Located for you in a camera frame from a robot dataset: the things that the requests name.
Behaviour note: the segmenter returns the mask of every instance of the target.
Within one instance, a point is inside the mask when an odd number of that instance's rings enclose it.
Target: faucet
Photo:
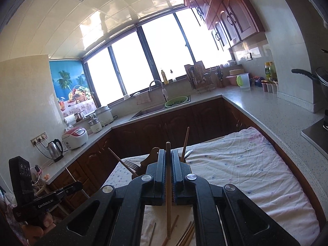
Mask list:
[[[168,98],[169,96],[168,96],[168,94],[167,94],[166,89],[164,89],[164,87],[163,87],[163,83],[162,83],[160,80],[153,80],[152,82],[150,82],[150,84],[149,84],[149,91],[151,91],[151,84],[152,84],[153,82],[156,82],[156,81],[158,81],[158,82],[160,83],[160,85],[162,86],[162,93],[163,93],[163,96],[164,96],[165,102],[167,102],[166,98]]]

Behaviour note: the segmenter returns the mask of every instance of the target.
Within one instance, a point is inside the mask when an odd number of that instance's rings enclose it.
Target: hand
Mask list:
[[[47,234],[51,229],[56,226],[54,224],[54,221],[52,220],[52,216],[50,213],[46,213],[45,218],[43,220],[43,225],[46,227],[45,229],[32,225],[22,226],[25,238],[28,240],[28,243],[31,246],[33,246],[40,237]]]

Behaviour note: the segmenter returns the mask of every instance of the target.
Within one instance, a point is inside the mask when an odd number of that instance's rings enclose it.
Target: metal screw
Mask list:
[[[151,175],[143,175],[141,177],[141,180],[143,181],[150,181],[152,179],[152,176]]]
[[[232,184],[227,184],[227,185],[225,185],[224,188],[226,189],[226,191],[233,192],[236,189],[236,186],[232,185]]]
[[[110,193],[112,191],[113,191],[113,187],[112,186],[107,185],[107,186],[103,187],[103,192],[104,193]]]
[[[189,179],[189,180],[195,180],[197,178],[197,176],[195,174],[188,174],[186,175],[186,178]]]

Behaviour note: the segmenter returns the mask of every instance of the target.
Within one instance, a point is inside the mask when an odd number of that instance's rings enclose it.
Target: stove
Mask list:
[[[328,110],[324,118],[302,130],[301,134],[328,159]]]

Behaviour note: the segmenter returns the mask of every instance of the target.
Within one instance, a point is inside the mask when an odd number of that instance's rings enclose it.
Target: ceiling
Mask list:
[[[0,61],[81,58],[124,29],[183,0],[25,0],[0,33]]]

